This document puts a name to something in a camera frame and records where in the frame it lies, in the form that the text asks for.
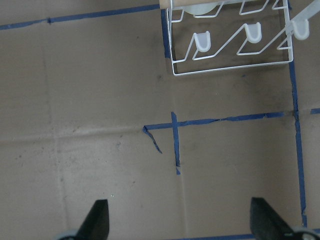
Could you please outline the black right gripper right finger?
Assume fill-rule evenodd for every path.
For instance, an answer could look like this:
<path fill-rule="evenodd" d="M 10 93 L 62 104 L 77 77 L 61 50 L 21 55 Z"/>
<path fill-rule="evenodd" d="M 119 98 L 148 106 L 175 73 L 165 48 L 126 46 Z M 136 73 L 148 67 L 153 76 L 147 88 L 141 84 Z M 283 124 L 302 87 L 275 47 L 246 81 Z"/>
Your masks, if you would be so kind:
<path fill-rule="evenodd" d="M 262 197 L 250 202 L 250 230 L 256 240 L 294 240 L 292 228 Z"/>

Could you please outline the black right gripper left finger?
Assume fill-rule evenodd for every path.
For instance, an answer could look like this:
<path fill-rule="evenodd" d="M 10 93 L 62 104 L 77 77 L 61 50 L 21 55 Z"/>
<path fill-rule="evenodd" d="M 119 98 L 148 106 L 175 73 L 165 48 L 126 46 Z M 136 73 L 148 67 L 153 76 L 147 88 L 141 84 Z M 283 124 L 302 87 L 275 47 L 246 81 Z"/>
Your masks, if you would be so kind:
<path fill-rule="evenodd" d="M 75 240 L 107 240 L 110 232 L 107 199 L 96 200 L 77 231 Z"/>

